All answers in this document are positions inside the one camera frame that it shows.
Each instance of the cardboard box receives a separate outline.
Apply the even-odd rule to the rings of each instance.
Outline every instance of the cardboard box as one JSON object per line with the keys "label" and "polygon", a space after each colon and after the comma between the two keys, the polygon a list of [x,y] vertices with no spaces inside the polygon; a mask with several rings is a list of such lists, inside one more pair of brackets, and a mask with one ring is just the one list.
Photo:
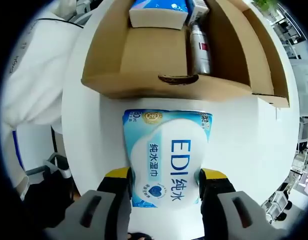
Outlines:
{"label": "cardboard box", "polygon": [[273,87],[273,67],[263,49],[268,42],[260,42],[262,36],[231,2],[206,1],[210,12],[203,30],[211,49],[211,76],[190,72],[186,27],[131,28],[133,2],[114,0],[100,21],[85,60],[84,85],[109,98],[224,101],[255,94],[277,107],[289,106],[287,87],[286,92]]}

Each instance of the white cloth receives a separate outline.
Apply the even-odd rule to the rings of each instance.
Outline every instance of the white cloth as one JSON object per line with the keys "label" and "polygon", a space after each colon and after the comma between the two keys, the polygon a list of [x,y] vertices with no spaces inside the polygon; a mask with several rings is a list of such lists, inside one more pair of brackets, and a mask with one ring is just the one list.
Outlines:
{"label": "white cloth", "polygon": [[[50,12],[37,18],[61,19]],[[65,69],[72,48],[82,29],[53,20],[34,21],[24,31],[7,66],[8,73],[0,103],[2,148],[12,130],[23,123],[52,124],[61,117]],[[7,171],[14,186],[20,183],[4,154]]]}

